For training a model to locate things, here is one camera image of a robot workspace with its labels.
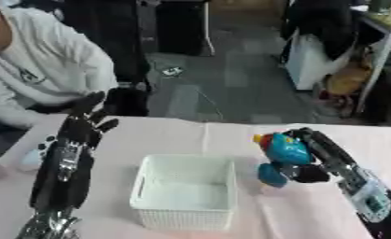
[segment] white basket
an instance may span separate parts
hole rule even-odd
[[[234,162],[192,155],[147,156],[130,205],[150,229],[225,231],[237,205]]]

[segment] pink tablecloth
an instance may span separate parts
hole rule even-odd
[[[19,159],[47,135],[63,116],[39,125],[0,161],[0,239],[14,238],[30,217],[27,206],[34,175],[16,170]],[[370,239],[334,182],[291,183],[282,190],[259,184],[258,163],[266,161],[252,135],[303,125],[194,123],[178,119],[121,119],[96,152],[91,193],[77,215],[84,239]],[[344,146],[361,166],[391,187],[391,128],[311,126]],[[147,154],[228,155],[236,160],[239,209],[229,232],[154,232],[145,229],[128,205],[133,181]]]

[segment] white sweatshirt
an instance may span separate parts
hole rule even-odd
[[[34,104],[61,105],[118,86],[111,59],[90,40],[37,9],[3,8],[13,34],[0,53],[0,121],[28,129],[45,115]]]

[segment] black jacket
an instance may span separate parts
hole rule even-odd
[[[297,0],[286,10],[282,37],[289,39],[299,29],[300,35],[315,35],[331,60],[342,56],[354,43],[356,21],[351,0]]]

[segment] floor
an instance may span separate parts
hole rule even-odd
[[[296,92],[272,57],[284,46],[277,30],[244,20],[213,21],[214,57],[149,55],[153,69],[148,78],[156,89],[150,116],[248,124],[356,123],[316,114],[310,93]],[[161,77],[169,66],[185,71],[178,78]]]

